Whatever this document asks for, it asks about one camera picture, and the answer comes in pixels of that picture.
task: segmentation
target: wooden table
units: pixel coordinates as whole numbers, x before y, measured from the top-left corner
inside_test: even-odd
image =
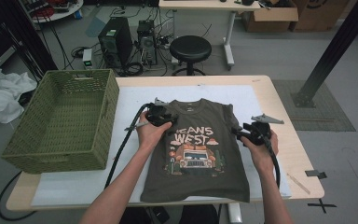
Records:
[[[234,2],[235,0],[227,0],[226,2],[220,2],[218,0],[206,0],[206,1],[165,1],[160,0],[158,6],[160,8],[173,9],[173,37],[177,37],[176,25],[175,25],[175,11],[177,9],[185,10],[219,10],[229,11],[228,28],[226,37],[223,38],[223,46],[225,48],[227,68],[231,70],[234,66],[234,57],[232,56],[232,50],[230,45],[232,27],[234,25],[235,16],[237,13],[244,11],[255,11],[260,8],[257,1],[254,1],[250,6],[244,6]],[[172,62],[177,63],[177,60],[172,57]]]
[[[207,76],[207,77],[118,77],[120,87],[144,86],[188,86],[188,85],[250,85],[255,91],[264,113],[285,120],[282,124],[271,124],[279,136],[279,159],[292,192],[291,199],[314,199],[324,196],[318,177],[307,177],[305,171],[313,170],[307,153],[296,134],[293,124],[282,105],[271,80],[267,76]],[[7,209],[13,211],[35,210],[31,206],[40,175],[22,173],[8,201]]]

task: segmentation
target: t-shirt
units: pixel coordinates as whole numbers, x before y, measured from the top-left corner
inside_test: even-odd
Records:
[[[232,105],[206,99],[166,105],[177,122],[153,151],[141,201],[166,203],[188,196],[210,196],[249,202],[249,183],[236,136]]]

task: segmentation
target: white board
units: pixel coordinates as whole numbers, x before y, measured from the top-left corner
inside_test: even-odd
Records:
[[[178,100],[180,102],[195,102],[201,98],[221,104],[232,104],[234,114],[240,124],[251,123],[251,116],[262,114],[251,86],[179,86],[179,87],[121,87],[117,102],[117,112],[113,127],[112,141],[108,163],[105,170],[85,172],[44,173],[41,175],[32,206],[82,206],[89,205],[103,191],[106,178],[113,164],[128,127],[136,112],[143,104],[154,102],[155,98],[163,102]],[[239,142],[243,166],[250,185],[251,200],[261,199],[260,181],[252,163],[249,150]],[[138,138],[133,132],[120,156],[113,178],[123,170],[138,148]],[[150,158],[138,180],[130,203],[139,203],[145,186],[145,179]],[[281,195],[290,197],[291,192],[285,175],[281,176]],[[186,201],[215,201],[212,197],[188,197]]]

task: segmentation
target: t-shirt sleeve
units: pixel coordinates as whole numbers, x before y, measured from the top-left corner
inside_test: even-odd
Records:
[[[241,126],[238,123],[238,120],[235,117],[234,112],[233,112],[233,105],[222,105],[222,107],[223,107],[225,122],[226,122],[228,128],[230,130],[231,130],[231,128],[240,129]]]

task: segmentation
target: chair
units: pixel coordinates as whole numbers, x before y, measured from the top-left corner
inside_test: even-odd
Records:
[[[170,45],[170,53],[179,63],[187,63],[186,68],[182,68],[173,72],[176,76],[179,72],[185,71],[188,76],[195,76],[195,72],[199,72],[205,76],[205,73],[194,68],[194,63],[205,61],[212,52],[211,44],[204,38],[196,35],[184,35],[173,40]]]

